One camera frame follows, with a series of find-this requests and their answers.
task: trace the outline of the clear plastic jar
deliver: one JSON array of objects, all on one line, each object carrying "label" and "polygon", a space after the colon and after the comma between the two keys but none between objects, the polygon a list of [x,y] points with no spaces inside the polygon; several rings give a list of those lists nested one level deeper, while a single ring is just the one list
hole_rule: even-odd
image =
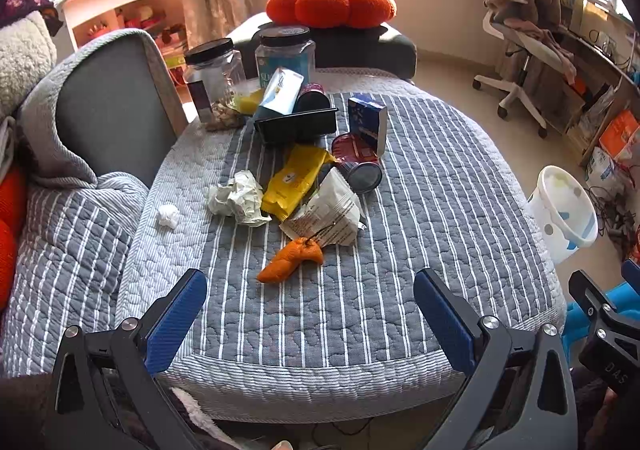
[{"label": "clear plastic jar", "polygon": [[234,42],[230,38],[212,40],[189,49],[184,60],[184,81],[200,121],[209,130],[241,126],[244,117],[236,110],[234,97],[246,77]]},{"label": "clear plastic jar", "polygon": [[278,67],[291,69],[308,84],[316,71],[316,43],[305,26],[270,27],[260,32],[255,50],[260,87],[265,89]]}]

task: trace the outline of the cardboard box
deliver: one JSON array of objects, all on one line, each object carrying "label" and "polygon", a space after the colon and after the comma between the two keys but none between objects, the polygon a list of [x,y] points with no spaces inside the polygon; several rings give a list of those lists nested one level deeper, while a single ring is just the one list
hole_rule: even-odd
[{"label": "cardboard box", "polygon": [[347,111],[349,132],[359,135],[380,158],[386,146],[386,105],[352,97]]}]

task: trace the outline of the black jar lid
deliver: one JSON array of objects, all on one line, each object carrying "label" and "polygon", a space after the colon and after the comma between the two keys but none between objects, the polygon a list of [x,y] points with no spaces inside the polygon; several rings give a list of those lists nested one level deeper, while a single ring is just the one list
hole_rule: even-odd
[{"label": "black jar lid", "polygon": [[306,26],[268,27],[260,32],[260,43],[267,47],[302,44],[309,39],[311,32]]},{"label": "black jar lid", "polygon": [[184,61],[187,65],[202,64],[227,54],[233,48],[233,40],[230,38],[219,38],[189,49],[184,54]]}]

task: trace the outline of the floor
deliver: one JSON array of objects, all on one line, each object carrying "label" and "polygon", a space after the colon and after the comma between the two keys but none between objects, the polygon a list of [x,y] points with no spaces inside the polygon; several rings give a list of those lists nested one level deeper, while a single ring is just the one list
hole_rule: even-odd
[{"label": "floor", "polygon": [[[421,89],[455,106],[484,128],[509,163],[527,196],[535,188],[540,170],[549,164],[564,168],[578,180],[584,179],[584,172],[577,163],[577,154],[554,130],[549,131],[545,140],[539,138],[537,123],[517,102],[511,105],[507,120],[500,119],[496,109],[503,96],[492,88],[474,90],[471,81],[476,74],[478,69],[471,65],[447,58],[429,58],[418,63],[414,82]],[[607,237],[599,237],[593,246],[578,250],[556,267],[568,300],[568,279],[578,269],[585,270],[603,289],[610,289],[621,281],[618,255]],[[377,417],[370,424],[370,433],[367,428],[353,436],[343,436],[331,424],[322,424],[316,429],[316,441],[322,445],[337,444],[343,450],[413,450],[435,426],[447,404],[448,399],[445,398]],[[339,423],[338,426],[345,432],[354,432],[363,423],[355,420]],[[311,428],[299,426],[296,431],[308,437]]]}]

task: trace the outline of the crumpled tissue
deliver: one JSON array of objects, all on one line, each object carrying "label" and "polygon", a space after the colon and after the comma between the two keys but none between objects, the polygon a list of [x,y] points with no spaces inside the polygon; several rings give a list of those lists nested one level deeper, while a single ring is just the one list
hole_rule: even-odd
[{"label": "crumpled tissue", "polygon": [[167,226],[175,230],[179,219],[180,210],[175,205],[167,203],[158,207],[158,224],[160,226]]},{"label": "crumpled tissue", "polygon": [[234,216],[236,223],[252,228],[271,221],[260,213],[262,187],[248,170],[241,170],[226,185],[211,185],[207,193],[207,207],[214,215]]}]

